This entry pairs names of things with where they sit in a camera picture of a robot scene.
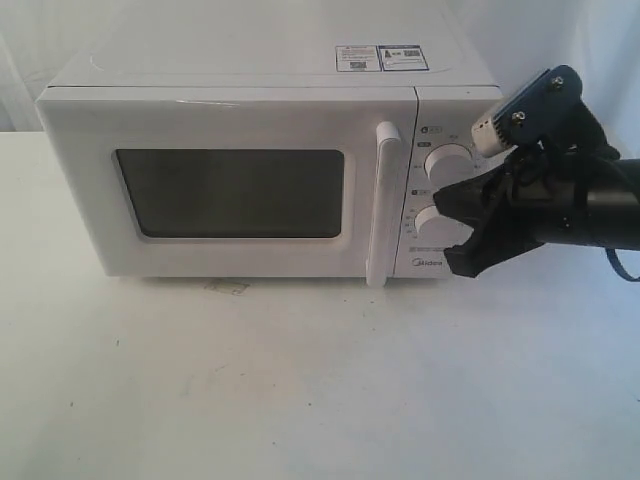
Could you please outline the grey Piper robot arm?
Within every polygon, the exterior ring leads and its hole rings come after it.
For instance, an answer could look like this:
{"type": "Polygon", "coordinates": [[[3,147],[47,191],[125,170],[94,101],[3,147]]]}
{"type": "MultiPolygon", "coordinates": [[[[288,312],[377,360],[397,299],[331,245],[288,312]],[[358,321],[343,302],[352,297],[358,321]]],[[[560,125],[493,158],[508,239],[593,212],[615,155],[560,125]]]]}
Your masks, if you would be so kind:
{"type": "Polygon", "coordinates": [[[604,250],[614,272],[638,279],[621,250],[639,248],[639,162],[608,151],[554,156],[516,149],[495,169],[440,189],[439,213],[471,228],[445,250],[453,274],[475,278],[545,244],[604,250]]]}

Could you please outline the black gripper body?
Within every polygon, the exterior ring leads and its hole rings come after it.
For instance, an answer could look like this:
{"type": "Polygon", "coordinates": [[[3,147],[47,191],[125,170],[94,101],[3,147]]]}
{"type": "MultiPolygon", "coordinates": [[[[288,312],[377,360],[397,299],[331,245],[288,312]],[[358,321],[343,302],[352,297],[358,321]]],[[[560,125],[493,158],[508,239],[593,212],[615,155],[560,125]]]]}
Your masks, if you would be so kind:
{"type": "Polygon", "coordinates": [[[509,250],[546,243],[593,246],[587,206],[591,177],[575,155],[552,158],[540,149],[514,150],[504,162],[487,239],[509,250]]]}

